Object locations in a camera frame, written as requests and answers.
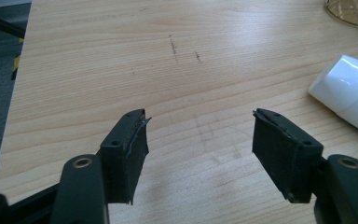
white cylinder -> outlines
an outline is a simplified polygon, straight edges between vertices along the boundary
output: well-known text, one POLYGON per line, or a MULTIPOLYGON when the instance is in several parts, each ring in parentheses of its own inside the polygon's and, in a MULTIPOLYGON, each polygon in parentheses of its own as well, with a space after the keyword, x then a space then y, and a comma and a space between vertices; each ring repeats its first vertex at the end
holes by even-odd
POLYGON ((358 60, 342 55, 310 85, 309 93, 358 128, 358 60))

white plastic container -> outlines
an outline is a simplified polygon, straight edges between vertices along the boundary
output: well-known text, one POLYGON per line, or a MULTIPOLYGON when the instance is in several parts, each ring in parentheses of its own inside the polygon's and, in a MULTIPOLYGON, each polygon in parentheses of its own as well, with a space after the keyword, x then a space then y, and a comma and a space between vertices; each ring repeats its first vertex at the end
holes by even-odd
POLYGON ((358 128, 358 60, 347 55, 332 62, 310 85, 309 93, 358 128))

bottle cap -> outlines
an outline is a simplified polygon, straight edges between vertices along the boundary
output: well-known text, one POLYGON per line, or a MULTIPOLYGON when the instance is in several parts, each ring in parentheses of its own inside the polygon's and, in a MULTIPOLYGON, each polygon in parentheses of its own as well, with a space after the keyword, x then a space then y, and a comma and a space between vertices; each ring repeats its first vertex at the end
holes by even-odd
POLYGON ((334 112, 358 100, 358 60, 342 55, 310 85, 309 93, 334 112))

wooden table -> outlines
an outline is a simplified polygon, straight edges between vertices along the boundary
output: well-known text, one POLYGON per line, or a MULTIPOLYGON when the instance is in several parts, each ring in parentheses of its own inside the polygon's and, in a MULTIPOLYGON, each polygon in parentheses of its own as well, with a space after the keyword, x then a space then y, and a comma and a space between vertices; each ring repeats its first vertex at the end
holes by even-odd
POLYGON ((358 28, 324 1, 34 0, 0 155, 17 202, 95 153, 117 120, 145 108, 150 154, 134 206, 113 223, 314 223, 252 154, 258 107, 358 158, 358 130, 307 90, 358 28))

table surface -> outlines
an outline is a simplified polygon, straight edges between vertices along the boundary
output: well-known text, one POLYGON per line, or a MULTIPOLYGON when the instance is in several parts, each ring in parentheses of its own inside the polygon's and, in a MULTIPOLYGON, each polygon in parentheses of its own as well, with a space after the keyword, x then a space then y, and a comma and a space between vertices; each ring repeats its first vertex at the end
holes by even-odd
POLYGON ((0 193, 17 202, 95 153, 126 112, 145 108, 146 157, 134 206, 113 223, 314 223, 252 153, 266 108, 358 158, 358 130, 308 94, 358 28, 324 1, 34 0, 0 154, 0 193))

